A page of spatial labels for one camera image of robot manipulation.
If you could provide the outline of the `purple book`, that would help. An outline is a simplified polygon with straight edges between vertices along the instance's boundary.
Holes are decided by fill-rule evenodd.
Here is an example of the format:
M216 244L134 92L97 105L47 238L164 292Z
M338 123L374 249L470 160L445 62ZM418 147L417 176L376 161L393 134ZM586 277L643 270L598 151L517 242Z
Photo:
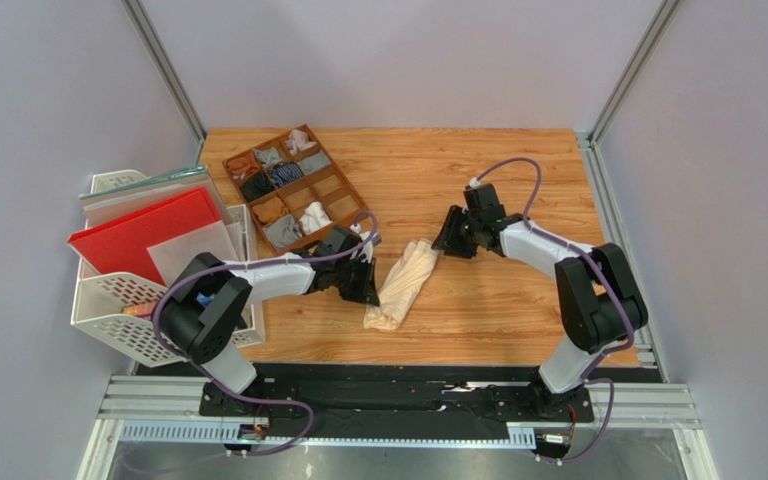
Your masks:
M136 305L130 305L130 306L124 307L121 313L123 315L129 315L136 318L148 319L152 316L153 311L157 306L157 304L158 304L157 301L152 301L152 302L145 302L145 303L140 303Z

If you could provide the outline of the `white file rack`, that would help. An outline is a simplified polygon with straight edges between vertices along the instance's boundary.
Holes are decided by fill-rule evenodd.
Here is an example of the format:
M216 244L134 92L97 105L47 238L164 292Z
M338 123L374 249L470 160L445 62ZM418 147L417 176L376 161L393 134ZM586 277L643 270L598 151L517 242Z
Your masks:
M120 170L95 174L91 193L108 193L113 187L132 186L148 179L136 170ZM254 224L242 205L229 207L230 218L241 228L238 246L245 259L256 260L256 234ZM145 367L160 367L182 362L180 356L156 341L150 319L141 319L123 313L125 307L158 301L165 287L135 274L115 272L97 274L80 260L71 315L71 326L129 356ZM231 343L238 348L265 343L266 327L261 303L247 306L242 320L245 327L237 328Z

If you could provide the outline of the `beige boxer shorts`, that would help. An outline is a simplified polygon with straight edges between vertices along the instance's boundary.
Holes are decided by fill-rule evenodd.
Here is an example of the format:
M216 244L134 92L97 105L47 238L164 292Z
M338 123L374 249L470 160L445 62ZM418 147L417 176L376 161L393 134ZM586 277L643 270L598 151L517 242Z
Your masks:
M405 321L425 282L432 275L439 251L427 239L411 240L378 290L379 306L366 308L363 327L395 331Z

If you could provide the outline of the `black rolled cloth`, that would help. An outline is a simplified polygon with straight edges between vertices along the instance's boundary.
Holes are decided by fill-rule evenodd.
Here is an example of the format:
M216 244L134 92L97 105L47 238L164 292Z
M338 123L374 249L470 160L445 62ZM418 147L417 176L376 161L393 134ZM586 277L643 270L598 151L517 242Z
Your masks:
M239 185L242 197L247 201L255 201L275 190L269 175L259 171L246 177Z

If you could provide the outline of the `orange rolled cloth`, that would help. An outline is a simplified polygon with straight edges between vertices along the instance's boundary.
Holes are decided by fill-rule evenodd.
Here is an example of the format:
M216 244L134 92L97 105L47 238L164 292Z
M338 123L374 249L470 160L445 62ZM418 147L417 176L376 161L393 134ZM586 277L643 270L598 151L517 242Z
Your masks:
M242 180L259 172L262 164L254 153L247 152L228 159L225 169L233 180Z
M290 211L279 197L273 197L251 207L257 221L262 226L271 225L280 218L289 215Z

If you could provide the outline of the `red folder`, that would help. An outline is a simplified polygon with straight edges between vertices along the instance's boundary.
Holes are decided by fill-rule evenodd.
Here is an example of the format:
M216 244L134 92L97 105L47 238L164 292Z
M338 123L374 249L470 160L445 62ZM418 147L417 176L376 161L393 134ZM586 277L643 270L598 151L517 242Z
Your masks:
M72 234L68 245L100 274L128 272L161 284L148 249L222 219L199 187Z

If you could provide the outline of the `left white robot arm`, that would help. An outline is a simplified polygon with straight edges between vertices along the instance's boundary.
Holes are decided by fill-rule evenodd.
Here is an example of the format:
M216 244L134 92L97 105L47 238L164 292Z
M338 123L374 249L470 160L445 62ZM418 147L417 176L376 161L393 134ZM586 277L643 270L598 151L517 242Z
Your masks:
M337 225L323 240L273 259L222 261L201 253L154 307L154 334L213 384L242 394L257 376L231 339L243 311L266 300L329 289L344 301L379 305L374 283L379 241L376 230Z

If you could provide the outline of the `grey rolled cloth top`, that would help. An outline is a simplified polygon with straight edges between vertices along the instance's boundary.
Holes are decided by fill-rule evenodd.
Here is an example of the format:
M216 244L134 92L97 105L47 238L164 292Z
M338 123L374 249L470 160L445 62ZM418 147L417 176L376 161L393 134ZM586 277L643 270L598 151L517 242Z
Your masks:
M283 155L277 147L253 149L253 153L264 168L271 168L283 160Z

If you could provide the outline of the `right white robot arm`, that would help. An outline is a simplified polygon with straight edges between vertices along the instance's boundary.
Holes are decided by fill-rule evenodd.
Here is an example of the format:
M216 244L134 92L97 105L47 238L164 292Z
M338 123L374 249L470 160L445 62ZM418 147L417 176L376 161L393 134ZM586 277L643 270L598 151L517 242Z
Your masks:
M608 355L629 349L648 311L623 249L556 235L524 212L509 214L490 184L464 191L450 207L433 249L471 259L479 249L522 262L556 285L564 335L539 367L535 385L551 394L572 391Z

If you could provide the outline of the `grey rolled cloth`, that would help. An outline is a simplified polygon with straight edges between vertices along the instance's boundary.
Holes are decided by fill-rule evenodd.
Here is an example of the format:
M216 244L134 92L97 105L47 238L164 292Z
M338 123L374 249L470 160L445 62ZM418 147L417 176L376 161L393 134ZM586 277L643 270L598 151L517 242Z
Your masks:
M311 175L331 165L330 157L323 151L319 151L298 162L301 171L305 175Z
M283 155L277 147L253 149L253 153L264 168L271 168L283 160Z
M291 214L280 217L267 226L265 235L275 250L282 250L303 238L303 232Z

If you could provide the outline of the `striped blue rolled cloth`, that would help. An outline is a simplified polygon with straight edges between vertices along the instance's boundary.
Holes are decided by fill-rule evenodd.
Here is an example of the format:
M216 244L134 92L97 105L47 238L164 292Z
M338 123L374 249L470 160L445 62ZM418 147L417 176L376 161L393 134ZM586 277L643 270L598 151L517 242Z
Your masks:
M304 172L294 162L281 162L269 169L268 175L273 184L280 189L302 179Z

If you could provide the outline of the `orange rolled cloth top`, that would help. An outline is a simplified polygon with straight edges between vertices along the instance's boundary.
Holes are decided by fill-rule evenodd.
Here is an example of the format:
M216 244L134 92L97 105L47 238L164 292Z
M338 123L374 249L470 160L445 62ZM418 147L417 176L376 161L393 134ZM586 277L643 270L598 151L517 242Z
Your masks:
M254 153L247 152L228 159L225 169L233 180L242 180L259 172L262 164Z

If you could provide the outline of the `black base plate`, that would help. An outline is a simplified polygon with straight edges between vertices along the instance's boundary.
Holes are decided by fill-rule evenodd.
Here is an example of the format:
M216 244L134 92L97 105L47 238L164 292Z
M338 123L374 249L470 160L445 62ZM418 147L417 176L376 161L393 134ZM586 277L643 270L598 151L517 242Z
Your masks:
M530 383L538 375L532 366L259 363L256 369L244 401L205 384L199 414L253 418L266 432L276 424L303 428L301 403L314 411L312 428L330 417L476 419L561 430L595 421L584 388L559 397L534 392Z

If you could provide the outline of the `white underwear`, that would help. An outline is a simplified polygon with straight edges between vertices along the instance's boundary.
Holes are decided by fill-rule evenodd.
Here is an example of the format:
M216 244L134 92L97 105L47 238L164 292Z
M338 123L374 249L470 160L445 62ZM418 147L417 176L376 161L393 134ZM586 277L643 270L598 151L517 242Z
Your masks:
M326 213L323 204L314 201L305 208L304 213L299 218L299 223L305 235L312 235L330 225L332 220Z

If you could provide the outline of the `brown compartment organizer box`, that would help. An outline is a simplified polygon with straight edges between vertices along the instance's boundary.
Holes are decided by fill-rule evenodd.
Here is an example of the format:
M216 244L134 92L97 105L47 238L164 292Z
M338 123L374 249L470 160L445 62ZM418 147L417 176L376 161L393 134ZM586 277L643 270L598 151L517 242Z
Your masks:
M328 150L325 148L322 141L319 138L317 138L314 131L306 124L303 124L293 129L300 129L300 130L306 131L310 135L311 139L317 142L317 145L297 155L290 155L289 152L284 147L283 141L287 138L289 132L292 130L291 129L274 138L264 141L253 148L249 148L240 153L235 153L231 155L229 158L222 161L222 167L224 169L224 172L229 177L234 190L241 198L242 204L245 205L247 207L247 210L250 212L250 215L252 217L252 222L255 225L254 227L260 234L262 234L263 238L265 239L265 244L271 250L271 252L275 255L280 255L280 254L287 253L291 250L300 249L303 246L310 244L314 241L322 240L325 238L328 230L331 227L335 225L342 225L342 226L348 227L353 223L353 221L356 219L356 216L358 214L360 214L362 211L367 209L366 201L358 193L357 189L348 179L343 169L337 165L336 161L333 159L330 152L328 152ZM294 162L298 165L298 162L300 160L306 157L309 157L312 154L315 154L319 151L323 151L330 157L331 165L311 175L304 174L304 177L302 179L295 181L280 189L278 189L273 184L275 186L275 190L273 192L255 201L247 202L242 197L240 192L240 187L239 187L240 183L244 179L233 180L225 169L225 162L228 159L240 154L244 154L247 152L253 153L253 149L266 149L270 147L277 147L281 151L283 155L283 160L281 162ZM292 245L282 250L275 250L271 246L271 244L269 243L265 235L265 229L269 225L267 226L260 225L253 211L251 210L251 207L253 205L257 203L261 203L273 197L279 197L282 199L282 201L288 207L290 214L295 218L299 226L300 226L299 218L304 213L305 208L314 201L319 201L323 204L326 213L329 215L329 217L332 220L332 223L327 227L317 232L314 232L312 235L305 235L304 232L302 231L303 238L301 240L296 241Z

